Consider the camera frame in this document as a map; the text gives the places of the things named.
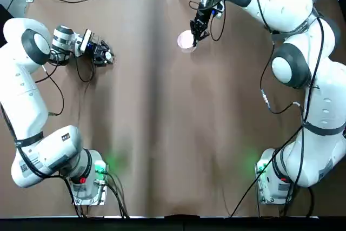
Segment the white bowl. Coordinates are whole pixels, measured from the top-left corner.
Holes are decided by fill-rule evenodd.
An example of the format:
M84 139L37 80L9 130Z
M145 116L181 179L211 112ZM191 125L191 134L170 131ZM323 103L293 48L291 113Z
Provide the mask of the white bowl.
M196 49L196 47L194 47L194 36L191 30L186 30L178 36L178 45L184 53L191 53Z

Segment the cable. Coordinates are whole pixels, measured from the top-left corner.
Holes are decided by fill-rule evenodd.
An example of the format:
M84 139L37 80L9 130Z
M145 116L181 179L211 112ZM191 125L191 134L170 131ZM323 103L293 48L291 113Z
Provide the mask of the cable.
M113 194L115 195L115 197L118 201L119 211L120 211L121 216L129 219L130 216L128 215L127 211L124 209L124 207L120 203L120 199L119 199L117 191L115 191L115 189L111 185L109 185L108 183L107 183L107 187L113 192Z
M9 9L10 9L10 7L11 7L12 3L13 3L13 0L11 0L11 2L10 2L10 4L9 4L9 6L6 8L6 10L7 10L7 11L9 11Z
M57 68L58 68L58 66L55 66L55 68L54 68L54 70L51 72L51 74L47 74L46 77L41 78L41 79L38 80L38 81L35 81L35 83L39 83L39 82L45 81L47 78L51 77L51 76L55 73L55 71L56 71Z
M76 69L77 69L77 73L78 73L79 79L81 79L81 81L83 81L84 83L88 83L88 82L92 81L92 79L94 78L94 75L95 75L95 67L94 67L94 64L93 64L92 60L91 60L91 75L90 75L90 78L88 80L84 80L81 77L80 73L79 73L78 62L77 62L76 56L73 55L73 58L75 59L75 62L76 62Z
M50 80L51 80L51 81L54 83L54 85L58 88L58 90L59 90L59 92L60 92L60 95L61 95L62 102L63 102L63 105L62 105L61 110L60 110L59 113L49 112L49 115L50 115L50 116L59 116L59 115L61 115L62 112L64 111L64 106L65 106L64 95L63 95L61 89L59 88L58 84L56 84L56 82L52 79L52 77L49 76L48 72L45 70L45 67L44 67L44 66L42 66L42 67L43 67L45 73L47 74L47 76L50 78Z
M323 30L323 25L322 25L320 17L317 17L317 21L318 21L318 23L320 25L320 28L321 28L321 47L320 47L320 51L318 53L315 70L314 70L314 73L313 73L312 78L311 78L311 83L310 83L309 93L308 93L308 100L307 100L307 109L306 109L306 113L305 113L303 122L306 122L307 119L308 119L309 110L310 110L311 96L312 96L312 90L314 89L315 78L316 78L318 66L320 64L320 60L321 60L321 56L322 56L322 51L323 51L323 45L324 45L324 30ZM293 187L292 187L292 200L293 200L293 197L294 197L295 187L296 187L296 185L297 185L297 183L299 181L299 177L301 175L301 171L302 171L302 167L303 167L303 160L304 160L304 130L303 129L302 129L302 144L301 145L302 145L302 149L301 149L300 166L299 166L297 178L296 178L296 180L295 180L295 182L293 184ZM284 209L283 209L283 215L284 216L286 215L286 213L288 211L288 208L289 208L288 197L289 197L289 193L287 193L286 202L285 202L285 206L284 206Z
M259 9L259 12L261 14L261 18L263 20L263 23L265 25L265 27L267 28L267 30L272 33L272 30L270 29L270 27L268 26L266 20L264 19L264 15L263 15L263 11L262 11L262 8L261 8L261 3L260 3L260 0L257 0L257 4L258 4L258 9Z
M211 9L211 8L216 7L220 2L221 2L221 1L218 1L216 4L214 4L214 5L212 5L212 6L208 7L208 8L194 8L193 6L191 6L191 3L194 3L194 4L196 4L197 6L199 5L199 3L190 0L190 1L189 1L189 7L190 7L191 9L193 9L193 10L201 10L201 11L203 11L203 10L209 10L209 9Z
M311 187L308 187L309 193L310 193L310 207L309 207L309 211L307 213L307 215L305 217L311 217L312 213L314 212L314 208L315 208L315 196L314 196L314 192L312 191Z
M261 217L260 202L259 202L259 198L258 198L258 186L257 186L257 184L255 184L255 188L256 188L256 200L257 200L257 217Z
M228 207L227 207L227 202L226 202L226 197L225 197L225 191L224 191L224 188L223 188L223 183L221 183L221 193L222 193L222 199L223 199L223 203L224 203L226 212L227 212L228 216L231 216L231 214L229 213Z
M248 187L248 189L246 190L246 192L244 193L244 195L242 196L242 198L240 199L240 201L238 202L237 206L235 207L234 211L231 214L231 217L234 216L234 214L236 213L238 207L240 206L240 204L243 202L245 196L247 195L247 193L250 191L250 189L253 187L253 185L257 182L257 180L261 177L261 175L264 173L264 170L270 165L270 163L273 161L273 159L275 158L275 156L293 139L293 137L295 137L299 131L302 129L303 127L300 126L295 133L279 148L277 149L271 159L269 160L269 162L267 163L266 166L264 166L263 170L259 173L259 175L255 178L255 180L251 183L251 185Z
M226 3L224 2L224 14L223 14L223 23L222 23L222 29L221 29L221 32L220 32L220 35L218 38L214 38L214 36L212 35L212 21L214 20L214 17L215 15L213 15L213 17L211 18L211 21L210 21L210 36L211 36L211 39L215 42L219 41L221 39L221 36L223 34L223 30L225 28L225 23L226 23Z
M120 189L118 188L118 186L117 186L117 184L116 184L116 182L115 182L113 176L112 176L110 173L107 173L107 175L110 176L110 178L112 179L112 181L113 181L113 183L114 183L114 187L116 188L116 190L118 191L118 193L120 193L120 196L121 196L121 198L122 198L122 200L123 200L122 202L123 202L124 209L127 211L126 204L125 204L124 188L123 188L123 185L122 185L122 183L121 183L119 177L118 177L116 174L114 174L115 177L116 177L116 179L117 179L117 181L118 181L119 184L120 184Z

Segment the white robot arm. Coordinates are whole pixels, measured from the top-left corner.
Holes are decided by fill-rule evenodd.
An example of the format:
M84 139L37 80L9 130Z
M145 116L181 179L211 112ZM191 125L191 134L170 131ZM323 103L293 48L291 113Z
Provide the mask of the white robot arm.
M0 103L17 148L14 182L26 188L59 170L70 180L77 204L104 204L100 172L106 172L106 165L97 151L83 149L79 130L66 126L43 135L48 110L30 74L50 58L47 28L33 19L13 18L5 23L4 36L8 43L0 48Z
M68 64L70 53L74 57L89 56L97 67L113 64L114 59L114 54L108 45L94 37L92 31L86 29L82 37L64 25L54 29L51 51L56 54L51 60L59 65Z
M209 35L207 28L210 16L219 16L223 12L223 1L200 0L196 17L190 21L193 46ZM317 13L312 0L225 1L241 6L285 39L274 52L271 67L275 77L283 84L297 89L305 88L304 116L307 115L310 85L321 50L319 66L311 86L313 90L309 113L303 122L304 133L299 131L296 140L276 156L275 149L267 149L255 165L258 173L262 173L266 167L258 179L261 202L284 204L290 183L298 177L301 157L303 163L297 184L309 187L320 181L346 153L343 137L346 122L346 66L328 57L338 42L340 31L332 21Z

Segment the label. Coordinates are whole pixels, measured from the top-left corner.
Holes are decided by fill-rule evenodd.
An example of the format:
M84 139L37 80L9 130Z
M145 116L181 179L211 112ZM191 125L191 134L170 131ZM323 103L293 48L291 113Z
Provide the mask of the label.
M65 134L65 135L63 135L63 136L61 137L61 139L63 140L63 142L66 141L66 140L69 139L69 138L70 138L70 134L69 134L69 133L67 133L67 134Z
M279 186L277 187L277 189L281 192L288 192L290 188L290 184L279 184Z
M27 158L31 161L31 163L35 166L36 169L41 169L43 167L42 162L38 160L38 153L31 154L27 156ZM29 169L29 167L26 165L26 163L21 159L19 161L19 166L22 170L23 177L26 178L30 174L32 174L32 171Z
M333 161L329 159L329 162L324 167L324 169L318 171L318 181L326 176L326 174L333 168Z
M82 184L82 185L72 185L74 192L86 192L87 191L87 186Z

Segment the brown table surface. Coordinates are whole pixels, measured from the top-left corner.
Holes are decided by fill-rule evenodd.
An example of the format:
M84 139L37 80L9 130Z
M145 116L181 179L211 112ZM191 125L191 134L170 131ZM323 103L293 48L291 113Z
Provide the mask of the brown table surface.
M296 108L278 116L268 112L259 80L270 55L270 35L239 7L227 4L219 42L209 37L191 55L179 50L177 36L189 29L195 15L188 2L35 0L26 12L51 33L60 24L81 34L89 28L112 47L115 65L98 68L90 84L79 80L73 62L57 70L54 79L64 93L65 109L49 118L44 132L68 124L79 127L84 146L98 150L121 178L130 215L227 215L222 187L232 212L254 179L254 163L262 151L281 146L300 123ZM343 29L342 43L331 58L345 62L346 27L337 0L319 0L318 7ZM222 20L214 21L216 36L221 25ZM87 78L87 61L78 65ZM43 76L39 70L34 78ZM276 110L303 101L303 91L279 84L270 69L263 84ZM61 97L52 82L38 86L49 110L59 111ZM27 189L14 184L15 147L4 121L0 124L0 216L74 215L61 180ZM343 160L313 187L314 214L345 214L345 167ZM308 207L309 196L302 189L290 214L304 215ZM89 212L118 215L112 194L106 206ZM261 214L277 215L278 208L261 206ZM255 189L236 215L257 215Z

